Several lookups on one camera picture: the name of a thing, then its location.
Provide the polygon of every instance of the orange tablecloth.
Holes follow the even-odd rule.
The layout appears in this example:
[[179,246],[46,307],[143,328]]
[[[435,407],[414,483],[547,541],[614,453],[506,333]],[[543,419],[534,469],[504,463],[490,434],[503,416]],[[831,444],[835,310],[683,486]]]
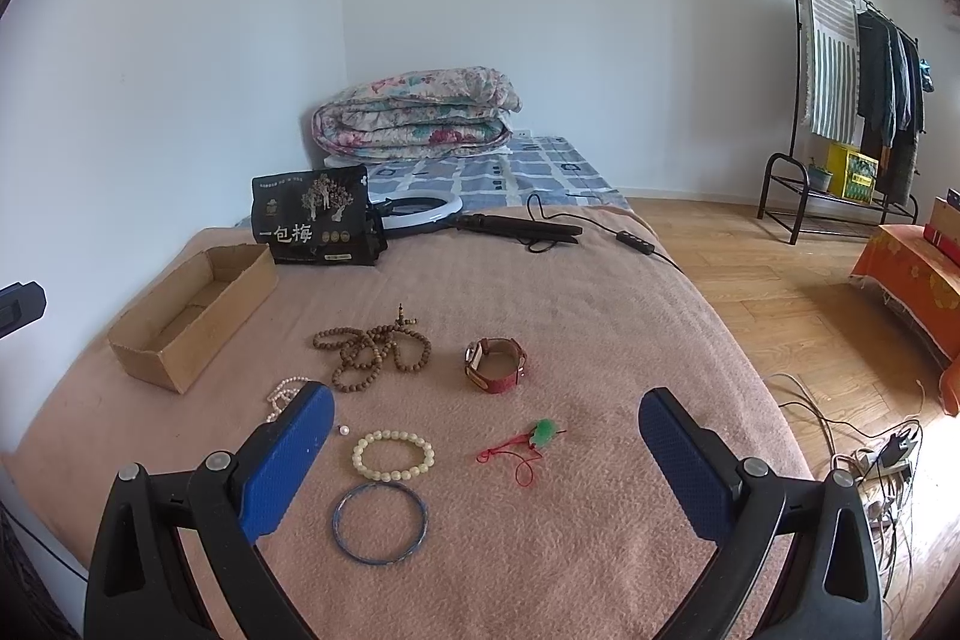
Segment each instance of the orange tablecloth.
[[923,238],[923,226],[880,226],[851,273],[871,277],[899,300],[953,364],[940,398],[960,413],[960,266]]

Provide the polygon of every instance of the white striped fabric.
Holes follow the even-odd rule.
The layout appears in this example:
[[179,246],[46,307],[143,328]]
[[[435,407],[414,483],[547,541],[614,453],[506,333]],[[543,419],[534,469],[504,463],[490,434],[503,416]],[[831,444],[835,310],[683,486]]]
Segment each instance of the white striped fabric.
[[853,0],[800,0],[803,120],[814,134],[858,145],[860,44]]

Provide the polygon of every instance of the plant pot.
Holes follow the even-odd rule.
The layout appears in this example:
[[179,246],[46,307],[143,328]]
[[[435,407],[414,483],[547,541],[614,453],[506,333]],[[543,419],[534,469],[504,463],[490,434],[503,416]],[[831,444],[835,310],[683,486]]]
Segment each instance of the plant pot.
[[830,187],[830,180],[833,179],[833,172],[828,172],[821,167],[808,166],[806,173],[810,177],[810,190],[825,194]]

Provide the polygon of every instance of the red leather watch strap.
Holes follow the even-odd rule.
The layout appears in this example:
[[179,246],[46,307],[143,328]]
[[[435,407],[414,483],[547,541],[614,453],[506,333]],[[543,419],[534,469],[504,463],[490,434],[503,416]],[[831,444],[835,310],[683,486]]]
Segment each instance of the red leather watch strap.
[[[517,363],[517,368],[510,374],[500,378],[488,378],[480,372],[480,362],[484,356],[491,353],[502,353],[511,356]],[[467,355],[464,356],[466,364],[464,372],[477,386],[481,387],[487,393],[503,393],[512,389],[524,374],[527,354],[520,347],[520,343],[515,339],[507,338],[483,338],[477,342],[470,343],[467,348]]]

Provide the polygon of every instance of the floral comforter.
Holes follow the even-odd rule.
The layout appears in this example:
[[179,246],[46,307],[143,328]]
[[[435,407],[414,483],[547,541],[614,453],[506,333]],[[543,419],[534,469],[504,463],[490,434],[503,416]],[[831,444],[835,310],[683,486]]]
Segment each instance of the floral comforter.
[[313,116],[324,150],[354,158],[466,156],[505,145],[520,97],[494,68],[410,71],[347,88]]

